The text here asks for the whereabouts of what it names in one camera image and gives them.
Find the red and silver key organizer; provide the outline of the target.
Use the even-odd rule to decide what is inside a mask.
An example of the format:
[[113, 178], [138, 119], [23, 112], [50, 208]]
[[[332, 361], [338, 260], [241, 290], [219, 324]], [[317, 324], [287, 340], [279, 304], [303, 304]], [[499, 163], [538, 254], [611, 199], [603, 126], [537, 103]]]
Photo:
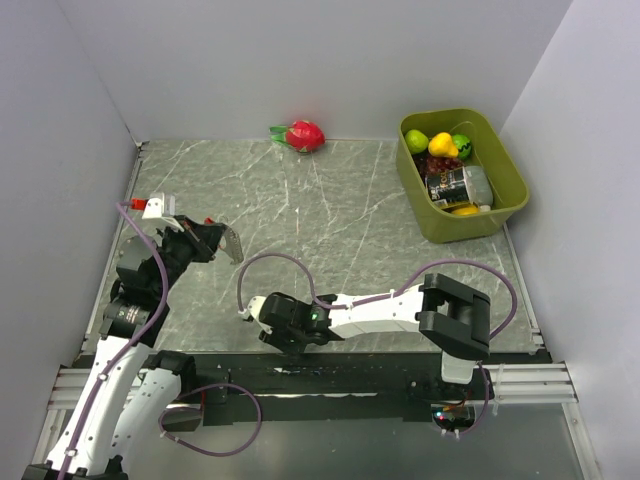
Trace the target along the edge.
[[216, 222], [211, 217], [204, 219], [205, 225], [213, 225], [220, 231], [216, 243], [216, 251], [223, 252], [231, 259], [232, 265], [240, 265], [244, 262], [244, 253], [241, 240], [236, 231], [224, 222]]

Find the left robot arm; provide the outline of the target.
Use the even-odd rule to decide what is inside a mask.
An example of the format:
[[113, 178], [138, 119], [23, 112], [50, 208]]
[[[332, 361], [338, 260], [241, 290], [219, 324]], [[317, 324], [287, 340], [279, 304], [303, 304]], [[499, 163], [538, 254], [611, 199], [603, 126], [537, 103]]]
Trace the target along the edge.
[[156, 238], [138, 233], [123, 243], [89, 377], [56, 445], [24, 478], [124, 479], [165, 408], [197, 392], [192, 356], [153, 351], [170, 311], [168, 293], [190, 264], [211, 262], [220, 249], [235, 260], [243, 253], [223, 223], [158, 219]]

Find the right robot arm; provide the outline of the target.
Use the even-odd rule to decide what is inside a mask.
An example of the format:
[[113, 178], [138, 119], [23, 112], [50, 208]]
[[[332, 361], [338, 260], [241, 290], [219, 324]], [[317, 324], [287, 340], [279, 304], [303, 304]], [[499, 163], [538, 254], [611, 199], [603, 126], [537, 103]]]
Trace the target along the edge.
[[254, 296], [243, 315], [259, 324], [262, 342], [287, 354], [365, 334], [419, 333], [441, 349], [437, 387], [455, 399], [470, 389], [476, 364], [489, 357], [490, 307], [486, 294], [428, 274], [401, 294], [331, 294], [309, 303], [280, 292]]

